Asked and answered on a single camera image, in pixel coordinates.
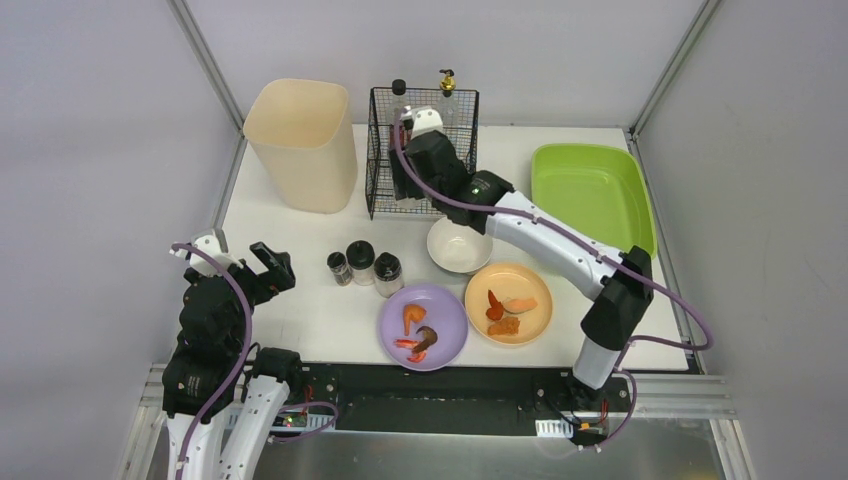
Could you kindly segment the clear bottle gold pump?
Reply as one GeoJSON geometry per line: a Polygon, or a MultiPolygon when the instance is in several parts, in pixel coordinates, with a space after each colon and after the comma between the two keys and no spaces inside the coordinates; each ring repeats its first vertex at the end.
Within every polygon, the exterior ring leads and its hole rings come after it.
{"type": "Polygon", "coordinates": [[[451,97],[456,89],[455,72],[453,69],[440,69],[439,73],[443,75],[439,82],[439,90],[443,97],[451,97]]]}

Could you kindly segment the soy sauce bottle red label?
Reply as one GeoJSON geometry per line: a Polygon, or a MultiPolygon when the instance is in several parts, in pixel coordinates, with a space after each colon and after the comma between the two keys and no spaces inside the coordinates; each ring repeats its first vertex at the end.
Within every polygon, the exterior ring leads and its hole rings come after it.
{"type": "Polygon", "coordinates": [[[403,79],[395,79],[391,84],[392,102],[395,109],[402,109],[409,104],[407,85],[403,79]]]}

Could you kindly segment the clear jar black spout lid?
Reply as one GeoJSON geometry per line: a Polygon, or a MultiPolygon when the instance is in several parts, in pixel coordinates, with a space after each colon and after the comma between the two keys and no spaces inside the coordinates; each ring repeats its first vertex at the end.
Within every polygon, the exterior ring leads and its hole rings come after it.
{"type": "Polygon", "coordinates": [[[395,192],[395,208],[400,213],[421,214],[428,208],[428,205],[426,197],[416,198],[405,192],[395,192]]]}

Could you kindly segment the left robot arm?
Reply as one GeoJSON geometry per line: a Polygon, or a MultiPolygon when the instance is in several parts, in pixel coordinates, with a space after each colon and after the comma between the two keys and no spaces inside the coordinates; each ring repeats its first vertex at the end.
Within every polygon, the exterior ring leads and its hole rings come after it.
{"type": "Polygon", "coordinates": [[[171,479],[249,479],[284,402],[304,391],[299,353],[253,346],[256,306],[296,284],[291,258],[250,247],[255,273],[209,238],[177,244],[190,261],[177,347],[162,376],[171,479]]]}

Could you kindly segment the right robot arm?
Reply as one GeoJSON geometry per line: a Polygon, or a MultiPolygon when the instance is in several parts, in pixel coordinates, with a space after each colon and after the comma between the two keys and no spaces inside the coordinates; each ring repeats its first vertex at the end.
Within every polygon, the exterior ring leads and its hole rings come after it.
{"type": "Polygon", "coordinates": [[[407,139],[395,127],[392,135],[401,167],[440,212],[523,250],[591,300],[571,377],[585,390],[600,389],[653,301],[649,254],[638,246],[627,252],[606,247],[551,217],[498,175],[469,173],[440,131],[407,139]]]}

